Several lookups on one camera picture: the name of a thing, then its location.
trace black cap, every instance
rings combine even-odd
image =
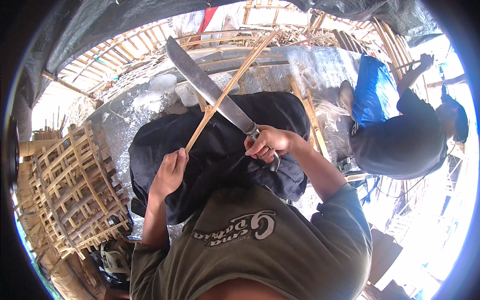
[[[446,93],[446,85],[442,85],[442,103],[449,103],[455,104],[456,111],[458,113],[458,119],[456,120],[455,124],[455,135],[453,140],[455,142],[465,143],[468,137],[468,118],[467,113],[463,106],[457,102],[457,100],[453,99],[449,94]]]

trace hand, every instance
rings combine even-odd
[[[277,129],[268,125],[258,125],[260,135],[255,143],[250,137],[247,137],[243,144],[245,145],[245,155],[254,159],[263,159],[266,163],[273,161],[275,150],[279,155],[291,151],[291,139],[295,134],[287,130]]]
[[[162,164],[158,168],[148,192],[149,200],[150,198],[163,200],[179,188],[188,160],[189,157],[185,153],[185,148],[180,148],[163,157]]]
[[[423,68],[425,71],[429,70],[433,66],[434,60],[434,55],[428,55],[426,53],[423,53],[422,55],[420,55],[420,67]]]

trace man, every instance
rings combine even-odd
[[[132,258],[132,299],[356,299],[372,238],[357,191],[296,133],[260,125],[245,155],[290,153],[324,200],[308,222],[268,188],[214,192],[169,244],[165,197],[182,183],[185,149],[165,155],[150,187],[142,243]]]
[[[360,128],[355,123],[351,144],[359,167],[398,180],[423,177],[438,170],[447,156],[447,140],[464,143],[468,136],[465,109],[449,95],[434,110],[410,89],[430,69],[433,57],[422,54],[420,66],[398,83],[396,108],[402,115]]]

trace olive green t-shirt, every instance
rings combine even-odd
[[[235,278],[289,299],[355,299],[372,259],[356,189],[345,185],[317,210],[309,222],[264,188],[219,190],[168,251],[136,244],[131,299],[195,299]]]

